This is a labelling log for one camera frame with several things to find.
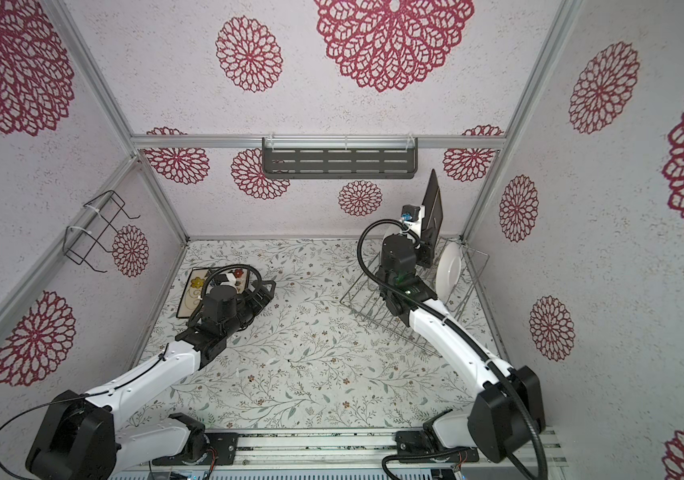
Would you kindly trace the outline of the black plate with gold rim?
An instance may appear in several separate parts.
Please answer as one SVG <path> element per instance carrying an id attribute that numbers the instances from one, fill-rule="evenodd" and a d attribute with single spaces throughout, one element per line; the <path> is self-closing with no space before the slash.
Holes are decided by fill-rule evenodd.
<path id="1" fill-rule="evenodd" d="M 427 189 L 422 201 L 424 216 L 420 229 L 419 265 L 430 268 L 433 264 L 438 237 L 443 223 L 441 191 L 435 170 L 431 171 Z"/>

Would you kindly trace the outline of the large black square plate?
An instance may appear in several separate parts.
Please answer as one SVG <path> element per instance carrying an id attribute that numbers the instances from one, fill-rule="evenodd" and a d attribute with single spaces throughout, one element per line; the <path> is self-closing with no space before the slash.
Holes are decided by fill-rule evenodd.
<path id="1" fill-rule="evenodd" d="M 209 268 L 199 267 L 190 271 L 181 300 L 179 302 L 176 317 L 188 320 L 202 300 L 204 283 L 210 276 Z M 251 272 L 245 268 L 234 268 L 219 273 L 212 281 L 213 285 L 230 285 L 236 288 L 239 294 L 245 292 L 251 279 Z"/>

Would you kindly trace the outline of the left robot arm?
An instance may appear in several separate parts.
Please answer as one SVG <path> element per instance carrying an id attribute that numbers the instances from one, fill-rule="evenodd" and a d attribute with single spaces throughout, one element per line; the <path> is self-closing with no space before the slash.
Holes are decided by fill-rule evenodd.
<path id="1" fill-rule="evenodd" d="M 171 458 L 200 463 L 211 451 L 205 425 L 173 413 L 155 425 L 129 419 L 171 385 L 206 368 L 235 333 L 248 328 L 275 295 L 274 281 L 244 292 L 208 289 L 188 327 L 160 354 L 83 394 L 68 390 L 47 407 L 26 459 L 39 479 L 107 479 L 135 465 Z"/>

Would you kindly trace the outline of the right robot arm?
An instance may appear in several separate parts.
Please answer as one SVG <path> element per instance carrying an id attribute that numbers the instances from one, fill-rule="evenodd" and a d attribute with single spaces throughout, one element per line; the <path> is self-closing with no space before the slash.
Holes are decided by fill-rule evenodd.
<path id="1" fill-rule="evenodd" d="M 530 368 L 514 368 L 478 343 L 416 267 L 414 242 L 402 234 L 387 236 L 376 271 L 380 296 L 391 314 L 434 347 L 473 396 L 470 406 L 438 415 L 424 430 L 445 449 L 473 447 L 494 463 L 512 459 L 546 427 L 540 380 Z"/>

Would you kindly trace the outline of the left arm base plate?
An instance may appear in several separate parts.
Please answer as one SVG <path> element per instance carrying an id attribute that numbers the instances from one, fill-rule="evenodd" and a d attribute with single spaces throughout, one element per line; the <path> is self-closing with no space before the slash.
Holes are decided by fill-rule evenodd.
<path id="1" fill-rule="evenodd" d="M 230 466 L 235 461 L 240 435 L 227 432 L 195 434 L 183 451 L 174 456 L 164 456 L 152 461 L 160 466 Z"/>

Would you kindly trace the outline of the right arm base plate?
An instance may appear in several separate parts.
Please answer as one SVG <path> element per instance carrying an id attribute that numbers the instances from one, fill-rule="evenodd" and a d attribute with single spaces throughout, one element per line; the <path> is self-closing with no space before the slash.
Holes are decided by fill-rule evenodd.
<path id="1" fill-rule="evenodd" d="M 475 463 L 480 460 L 475 447 L 445 447 L 424 430 L 401 430 L 394 436 L 397 456 L 402 463 Z"/>

